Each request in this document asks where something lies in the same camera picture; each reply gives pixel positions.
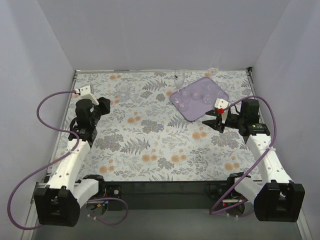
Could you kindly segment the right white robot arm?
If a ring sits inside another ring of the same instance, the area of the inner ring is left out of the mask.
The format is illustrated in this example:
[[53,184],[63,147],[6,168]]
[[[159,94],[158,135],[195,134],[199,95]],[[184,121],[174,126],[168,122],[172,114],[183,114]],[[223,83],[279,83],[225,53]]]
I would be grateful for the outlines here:
[[255,95],[239,99],[240,112],[233,114],[229,110],[236,104],[217,98],[213,109],[206,112],[216,118],[203,121],[204,125],[219,133],[223,133],[225,128],[237,129],[255,159],[246,172],[230,175],[231,186],[211,207],[209,214],[219,214],[218,205],[235,191],[252,203],[259,221],[295,223],[300,215],[305,189],[292,180],[279,160],[274,148],[277,130],[270,132],[267,125],[260,122],[259,101],[262,99]]

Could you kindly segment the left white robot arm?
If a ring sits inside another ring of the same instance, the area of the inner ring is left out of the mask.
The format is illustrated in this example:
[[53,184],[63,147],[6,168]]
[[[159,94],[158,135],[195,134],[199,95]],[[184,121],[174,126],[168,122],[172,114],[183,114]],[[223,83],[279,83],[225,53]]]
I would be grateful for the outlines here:
[[41,225],[73,227],[79,220],[81,207],[93,198],[103,197],[104,178],[87,175],[76,185],[80,167],[90,152],[97,136],[97,124],[110,113],[111,101],[100,97],[96,103],[81,99],[75,104],[76,117],[71,121],[68,136],[68,156],[59,164],[44,188],[34,193],[34,201]]

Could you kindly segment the faceted glass edge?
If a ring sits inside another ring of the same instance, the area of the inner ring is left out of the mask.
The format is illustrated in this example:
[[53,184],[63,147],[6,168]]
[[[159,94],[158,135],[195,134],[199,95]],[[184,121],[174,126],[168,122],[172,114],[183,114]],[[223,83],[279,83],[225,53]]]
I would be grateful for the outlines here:
[[188,103],[185,103],[185,102],[180,102],[178,104],[178,109],[181,111],[181,112],[184,112],[184,111],[187,111],[189,109],[189,104]]

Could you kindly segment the ribbed tumbler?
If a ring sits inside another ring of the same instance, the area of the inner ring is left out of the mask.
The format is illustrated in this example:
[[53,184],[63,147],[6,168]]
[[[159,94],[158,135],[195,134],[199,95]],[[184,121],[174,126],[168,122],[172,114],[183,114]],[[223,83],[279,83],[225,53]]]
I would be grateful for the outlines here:
[[207,104],[212,104],[217,98],[219,90],[214,84],[207,84],[203,88],[203,101]]

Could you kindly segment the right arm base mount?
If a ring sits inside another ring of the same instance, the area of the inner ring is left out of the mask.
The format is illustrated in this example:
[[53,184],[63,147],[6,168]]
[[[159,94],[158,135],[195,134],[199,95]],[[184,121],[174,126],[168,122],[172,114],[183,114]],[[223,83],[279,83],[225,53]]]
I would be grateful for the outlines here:
[[232,190],[222,200],[220,198],[229,189],[227,183],[207,183],[204,186],[206,196],[212,201],[215,206],[214,211],[220,211],[219,214],[226,213],[227,216],[235,218],[244,218],[254,213],[253,209],[247,209],[245,203],[249,201],[241,194]]

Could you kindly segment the champagne flute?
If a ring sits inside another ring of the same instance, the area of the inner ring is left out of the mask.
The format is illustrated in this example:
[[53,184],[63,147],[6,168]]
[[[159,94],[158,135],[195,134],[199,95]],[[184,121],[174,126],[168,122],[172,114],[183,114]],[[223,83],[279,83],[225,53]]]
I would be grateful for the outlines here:
[[222,60],[222,52],[220,51],[214,52],[207,68],[207,72],[209,73],[209,77],[212,81],[214,80],[214,77],[219,72],[221,60]]
[[174,85],[176,87],[176,93],[174,95],[174,103],[178,104],[180,102],[180,89],[183,87],[185,82],[185,70],[176,69],[174,72]]

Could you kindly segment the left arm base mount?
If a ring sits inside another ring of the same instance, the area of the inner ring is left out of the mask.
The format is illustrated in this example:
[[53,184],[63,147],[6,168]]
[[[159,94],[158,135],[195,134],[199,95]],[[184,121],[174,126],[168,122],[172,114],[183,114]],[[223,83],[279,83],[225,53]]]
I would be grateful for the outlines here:
[[89,215],[104,217],[107,212],[122,211],[123,204],[118,200],[106,200],[106,198],[121,198],[121,187],[119,185],[107,186],[101,193],[97,193],[89,199],[85,208]]

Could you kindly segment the small glass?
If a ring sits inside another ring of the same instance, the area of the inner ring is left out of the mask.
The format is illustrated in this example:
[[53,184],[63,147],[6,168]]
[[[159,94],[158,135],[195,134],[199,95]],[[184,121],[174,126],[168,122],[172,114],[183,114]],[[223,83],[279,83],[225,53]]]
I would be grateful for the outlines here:
[[191,97],[191,93],[190,93],[188,90],[183,90],[183,91],[181,92],[181,97],[182,97],[183,99],[189,99],[189,98]]
[[192,99],[193,99],[193,100],[199,100],[199,99],[201,99],[201,97],[202,97],[202,94],[201,94],[201,92],[199,92],[199,91],[194,91],[194,92],[192,93]]

